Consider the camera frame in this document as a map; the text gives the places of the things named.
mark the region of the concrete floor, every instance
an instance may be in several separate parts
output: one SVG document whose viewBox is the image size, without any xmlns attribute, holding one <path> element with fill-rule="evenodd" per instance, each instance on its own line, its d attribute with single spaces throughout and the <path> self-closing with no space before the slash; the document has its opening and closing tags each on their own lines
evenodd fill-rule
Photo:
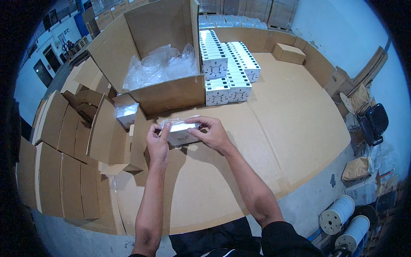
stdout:
<svg viewBox="0 0 411 257">
<path fill-rule="evenodd" d="M 289 195 L 281 198 L 279 206 L 284 219 L 297 233 L 309 237 L 319 228 L 319 215 L 340 194 L 345 164 L 354 159 L 349 145 L 330 165 L 317 176 Z M 335 186 L 330 183 L 334 174 Z M 84 230 L 72 226 L 64 219 L 43 215 L 33 210 L 37 233 L 51 256 L 128 256 L 134 246 L 133 236 L 115 236 Z M 252 216 L 247 216 L 253 236 L 261 236 L 261 227 Z M 175 255 L 168 236 L 164 236 L 157 251 L 159 257 Z"/>
</svg>

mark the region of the person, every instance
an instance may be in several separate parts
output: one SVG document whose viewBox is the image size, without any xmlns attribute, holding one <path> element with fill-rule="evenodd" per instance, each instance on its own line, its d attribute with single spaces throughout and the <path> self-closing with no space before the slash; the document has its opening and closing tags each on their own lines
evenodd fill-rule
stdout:
<svg viewBox="0 0 411 257">
<path fill-rule="evenodd" d="M 322 256 L 319 249 L 284 221 L 274 194 L 230 141 L 219 119 L 198 116 L 187 119 L 185 123 L 200 123 L 198 130 L 189 128 L 187 132 L 227 159 L 248 211 L 262 228 L 262 237 L 261 242 L 259 238 L 252 237 L 244 217 L 199 232 L 171 235 L 176 256 L 261 256 L 260 249 L 264 256 Z M 200 131 L 206 127 L 207 133 Z M 169 162 L 167 136 L 170 128 L 171 123 L 167 122 L 159 135 L 161 126 L 152 124 L 146 137 L 150 167 L 136 217 L 136 241 L 130 257 L 153 257 L 159 248 L 163 228 L 164 177 Z"/>
</svg>

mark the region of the cable spool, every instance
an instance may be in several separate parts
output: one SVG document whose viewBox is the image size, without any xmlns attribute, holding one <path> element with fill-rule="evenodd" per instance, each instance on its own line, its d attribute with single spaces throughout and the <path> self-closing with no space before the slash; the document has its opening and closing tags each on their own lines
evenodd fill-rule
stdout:
<svg viewBox="0 0 411 257">
<path fill-rule="evenodd" d="M 341 230 L 343 224 L 354 213 L 354 200 L 346 194 L 340 195 L 337 200 L 320 215 L 320 226 L 322 230 L 335 235 Z"/>
<path fill-rule="evenodd" d="M 347 250 L 355 252 L 358 244 L 369 229 L 369 219 L 364 215 L 358 215 L 351 221 L 347 230 L 335 241 L 335 248 L 345 246 Z"/>
</svg>

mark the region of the black sleeve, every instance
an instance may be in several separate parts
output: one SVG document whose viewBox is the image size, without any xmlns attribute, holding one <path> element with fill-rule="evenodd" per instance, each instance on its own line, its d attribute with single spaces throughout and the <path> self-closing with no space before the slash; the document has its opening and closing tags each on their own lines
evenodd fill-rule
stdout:
<svg viewBox="0 0 411 257">
<path fill-rule="evenodd" d="M 147 256 L 135 253 L 135 254 L 130 255 L 129 257 L 147 257 Z"/>
<path fill-rule="evenodd" d="M 297 234 L 294 227 L 287 222 L 268 224 L 261 237 L 264 256 L 323 256 L 318 248 Z"/>
</svg>

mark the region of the stack of white boxes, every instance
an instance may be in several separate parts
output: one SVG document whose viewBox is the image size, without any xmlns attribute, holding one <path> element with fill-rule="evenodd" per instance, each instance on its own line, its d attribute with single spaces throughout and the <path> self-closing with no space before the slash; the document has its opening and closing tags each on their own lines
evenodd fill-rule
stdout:
<svg viewBox="0 0 411 257">
<path fill-rule="evenodd" d="M 247 101 L 260 67 L 242 42 L 221 43 L 213 30 L 200 31 L 206 106 Z"/>
</svg>

